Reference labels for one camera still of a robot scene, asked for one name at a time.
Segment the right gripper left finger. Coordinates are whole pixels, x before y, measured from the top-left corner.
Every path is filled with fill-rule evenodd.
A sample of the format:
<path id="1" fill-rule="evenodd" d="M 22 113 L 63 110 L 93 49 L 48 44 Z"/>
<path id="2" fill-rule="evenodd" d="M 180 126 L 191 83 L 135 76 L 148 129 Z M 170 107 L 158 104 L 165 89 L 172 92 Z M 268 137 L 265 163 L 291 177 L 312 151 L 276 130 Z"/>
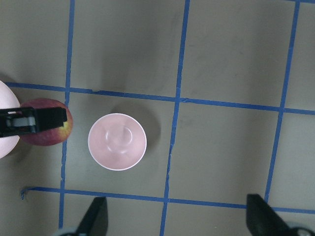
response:
<path id="1" fill-rule="evenodd" d="M 106 197 L 95 197 L 77 227 L 75 236 L 105 236 L 108 230 Z"/>

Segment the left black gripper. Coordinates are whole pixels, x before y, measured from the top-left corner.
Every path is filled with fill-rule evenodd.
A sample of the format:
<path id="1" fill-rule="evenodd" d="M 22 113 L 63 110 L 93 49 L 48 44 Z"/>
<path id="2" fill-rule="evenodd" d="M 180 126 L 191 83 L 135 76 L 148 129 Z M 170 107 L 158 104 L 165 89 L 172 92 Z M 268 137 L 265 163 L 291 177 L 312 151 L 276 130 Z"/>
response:
<path id="1" fill-rule="evenodd" d="M 31 107 L 11 108 L 3 110 L 3 112 L 9 113 L 9 126 L 13 136 L 63 127 L 67 121 L 66 109 L 62 107 L 41 109 Z"/>

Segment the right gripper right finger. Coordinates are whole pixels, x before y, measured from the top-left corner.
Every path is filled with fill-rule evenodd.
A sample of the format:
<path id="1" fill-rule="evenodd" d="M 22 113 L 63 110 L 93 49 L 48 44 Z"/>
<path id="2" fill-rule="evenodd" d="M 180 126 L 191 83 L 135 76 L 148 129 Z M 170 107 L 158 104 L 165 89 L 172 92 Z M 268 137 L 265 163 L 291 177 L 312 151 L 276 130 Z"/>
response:
<path id="1" fill-rule="evenodd" d="M 246 226 L 252 236 L 283 236 L 290 230 L 258 194 L 247 195 Z"/>

